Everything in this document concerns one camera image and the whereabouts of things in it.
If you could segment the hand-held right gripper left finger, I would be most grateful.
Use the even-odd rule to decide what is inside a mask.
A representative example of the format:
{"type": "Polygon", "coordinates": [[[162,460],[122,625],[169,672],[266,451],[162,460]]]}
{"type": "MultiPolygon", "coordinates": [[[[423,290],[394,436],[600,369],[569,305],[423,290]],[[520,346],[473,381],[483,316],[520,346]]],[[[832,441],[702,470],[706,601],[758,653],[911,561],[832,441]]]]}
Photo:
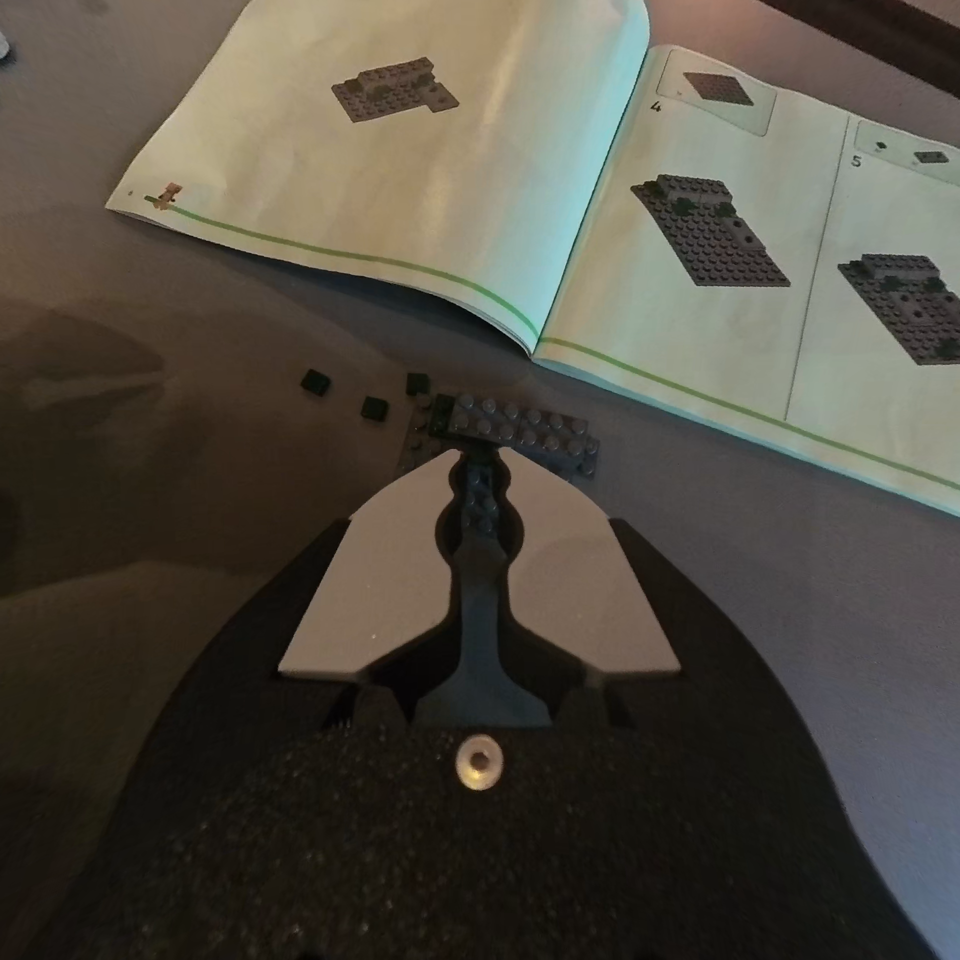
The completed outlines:
{"type": "Polygon", "coordinates": [[[359,681],[456,620],[442,534],[462,461],[459,450],[443,452],[354,511],[278,664],[282,676],[359,681]]]}

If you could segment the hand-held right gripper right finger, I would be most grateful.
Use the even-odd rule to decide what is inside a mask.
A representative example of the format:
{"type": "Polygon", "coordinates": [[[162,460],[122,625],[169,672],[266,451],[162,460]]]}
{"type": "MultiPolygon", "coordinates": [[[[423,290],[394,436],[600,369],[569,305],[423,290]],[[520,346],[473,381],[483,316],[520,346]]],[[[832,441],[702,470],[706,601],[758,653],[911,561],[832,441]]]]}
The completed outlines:
{"type": "Polygon", "coordinates": [[[522,687],[580,687],[679,674],[606,512],[514,450],[500,462],[511,529],[498,647],[508,676],[522,687]]]}

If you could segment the grey toy brick assembly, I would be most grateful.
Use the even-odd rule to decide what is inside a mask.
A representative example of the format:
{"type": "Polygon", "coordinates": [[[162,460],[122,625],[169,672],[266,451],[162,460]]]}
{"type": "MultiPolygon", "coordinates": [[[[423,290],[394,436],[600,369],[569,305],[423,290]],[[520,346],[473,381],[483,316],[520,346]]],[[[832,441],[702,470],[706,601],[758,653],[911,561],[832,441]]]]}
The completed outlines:
{"type": "Polygon", "coordinates": [[[601,445],[582,419],[510,400],[470,393],[418,393],[403,438],[399,478],[448,450],[466,457],[462,531],[498,534],[493,449],[510,449],[570,482],[595,477],[601,445]]]}

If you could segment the open building instruction booklet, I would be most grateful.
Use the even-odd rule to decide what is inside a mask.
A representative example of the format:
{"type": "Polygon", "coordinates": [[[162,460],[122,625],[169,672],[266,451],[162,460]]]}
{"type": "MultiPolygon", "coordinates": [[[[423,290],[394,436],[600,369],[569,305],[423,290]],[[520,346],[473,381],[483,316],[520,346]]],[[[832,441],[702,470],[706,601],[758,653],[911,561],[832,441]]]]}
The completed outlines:
{"type": "Polygon", "coordinates": [[[958,130],[653,2],[249,2],[105,203],[958,516],[958,130]]]}

